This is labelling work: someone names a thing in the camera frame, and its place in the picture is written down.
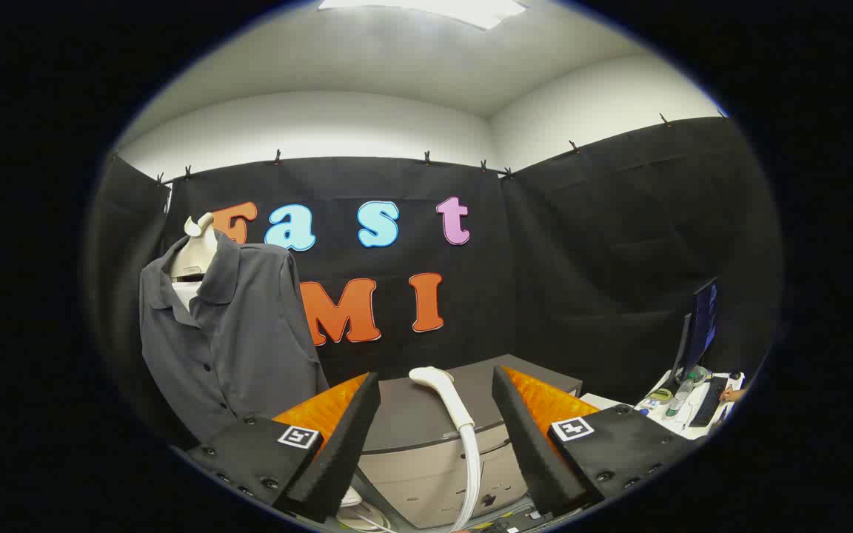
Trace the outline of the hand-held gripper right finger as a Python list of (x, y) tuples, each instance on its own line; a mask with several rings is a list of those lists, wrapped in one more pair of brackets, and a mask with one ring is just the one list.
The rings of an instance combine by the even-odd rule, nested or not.
[(630, 493), (694, 449), (629, 405), (597, 409), (508, 366), (492, 395), (532, 502), (554, 516)]

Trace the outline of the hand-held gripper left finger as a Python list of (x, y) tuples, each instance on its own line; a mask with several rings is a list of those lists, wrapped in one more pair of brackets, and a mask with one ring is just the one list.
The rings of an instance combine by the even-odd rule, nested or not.
[(187, 459), (257, 505), (314, 522), (336, 513), (381, 404), (365, 372), (275, 416), (248, 415)]

